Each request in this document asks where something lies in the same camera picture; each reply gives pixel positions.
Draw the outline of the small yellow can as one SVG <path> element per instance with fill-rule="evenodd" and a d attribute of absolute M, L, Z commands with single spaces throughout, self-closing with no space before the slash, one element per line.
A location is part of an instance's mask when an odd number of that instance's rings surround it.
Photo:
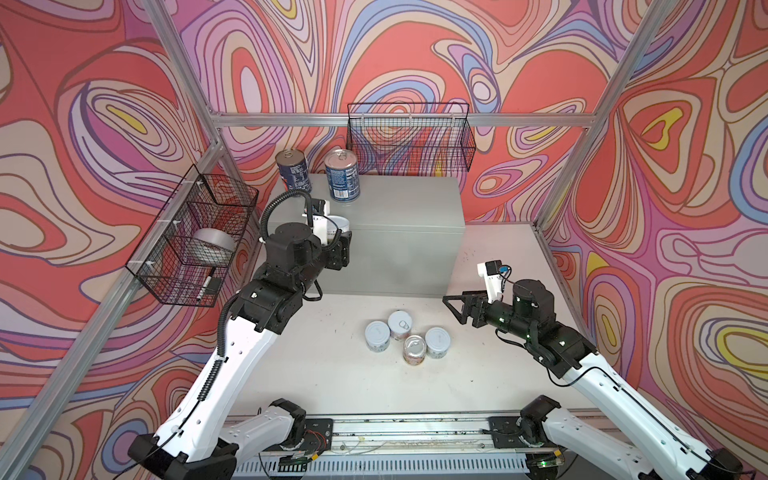
<path fill-rule="evenodd" d="M 329 244 L 333 242 L 337 232 L 347 233 L 351 231 L 350 222 L 345 217 L 328 215 L 325 216 L 325 220 L 327 222 L 326 237 Z"/>

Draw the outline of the small white can pull tab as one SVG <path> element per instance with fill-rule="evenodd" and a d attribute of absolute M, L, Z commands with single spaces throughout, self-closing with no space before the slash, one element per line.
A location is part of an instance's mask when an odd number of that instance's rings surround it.
<path fill-rule="evenodd" d="M 408 312 L 397 310 L 389 315 L 387 324 L 391 337 L 397 341 L 402 341 L 411 334 L 413 318 Z"/>

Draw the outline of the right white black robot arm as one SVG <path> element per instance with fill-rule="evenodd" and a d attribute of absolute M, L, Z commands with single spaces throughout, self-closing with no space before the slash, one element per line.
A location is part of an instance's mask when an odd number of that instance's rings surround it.
<path fill-rule="evenodd" d="M 725 448 L 711 449 L 640 395 L 585 336 L 558 321 L 554 295 L 534 279 L 510 279 L 498 260 L 478 266 L 484 289 L 445 295 L 456 320 L 490 326 L 503 342 L 524 349 L 558 388 L 590 400 L 625 436 L 621 442 L 581 422 L 541 395 L 521 410 L 515 436 L 564 447 L 616 479 L 752 479 L 755 473 Z"/>

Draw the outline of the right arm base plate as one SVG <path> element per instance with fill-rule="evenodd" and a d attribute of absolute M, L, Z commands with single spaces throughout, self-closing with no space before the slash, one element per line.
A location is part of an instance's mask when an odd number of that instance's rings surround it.
<path fill-rule="evenodd" d="M 496 449 L 563 448 L 547 436 L 541 419 L 529 416 L 492 416 L 480 432 L 491 437 Z"/>

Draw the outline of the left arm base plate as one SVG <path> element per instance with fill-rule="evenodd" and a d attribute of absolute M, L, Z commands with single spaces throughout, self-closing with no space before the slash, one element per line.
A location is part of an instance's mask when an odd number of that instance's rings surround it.
<path fill-rule="evenodd" d="M 286 440 L 282 444 L 268 447 L 267 452 L 324 452 L 332 446 L 334 420 L 330 417 L 309 418 L 305 421 L 305 430 L 300 440 L 294 443 Z"/>

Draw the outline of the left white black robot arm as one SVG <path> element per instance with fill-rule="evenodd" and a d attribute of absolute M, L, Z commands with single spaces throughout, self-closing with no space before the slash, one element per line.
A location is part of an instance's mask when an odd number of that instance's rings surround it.
<path fill-rule="evenodd" d="M 231 428 L 224 423 L 257 363 L 306 303 L 323 295 L 318 278 L 350 261 L 351 234 L 331 221 L 327 206 L 302 189 L 275 197 L 260 219 L 266 259 L 230 297 L 217 323 L 213 354 L 188 394 L 154 433 L 135 437 L 128 455 L 160 479 L 229 479 L 241 461 L 270 448 L 306 458 L 326 445 L 306 427 L 306 412 L 286 399 Z"/>

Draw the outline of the tall light blue can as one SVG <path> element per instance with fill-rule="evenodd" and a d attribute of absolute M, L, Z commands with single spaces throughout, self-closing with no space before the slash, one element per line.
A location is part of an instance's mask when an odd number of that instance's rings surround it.
<path fill-rule="evenodd" d="M 323 161 L 331 198 L 340 202 L 356 200 L 360 195 L 357 155 L 348 149 L 334 148 Z"/>

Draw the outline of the tall dark blue can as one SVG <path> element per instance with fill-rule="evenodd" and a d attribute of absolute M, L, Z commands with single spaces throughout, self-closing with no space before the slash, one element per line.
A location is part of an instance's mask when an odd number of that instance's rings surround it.
<path fill-rule="evenodd" d="M 309 166 L 301 150 L 282 150 L 276 154 L 275 161 L 287 190 L 312 190 Z"/>

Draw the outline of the small white blue can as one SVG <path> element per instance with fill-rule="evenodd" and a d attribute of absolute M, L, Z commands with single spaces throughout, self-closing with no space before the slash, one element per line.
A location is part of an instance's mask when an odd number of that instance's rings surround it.
<path fill-rule="evenodd" d="M 447 355 L 451 347 L 451 336 L 442 327 L 432 327 L 424 335 L 427 346 L 427 355 L 430 358 L 440 359 Z"/>

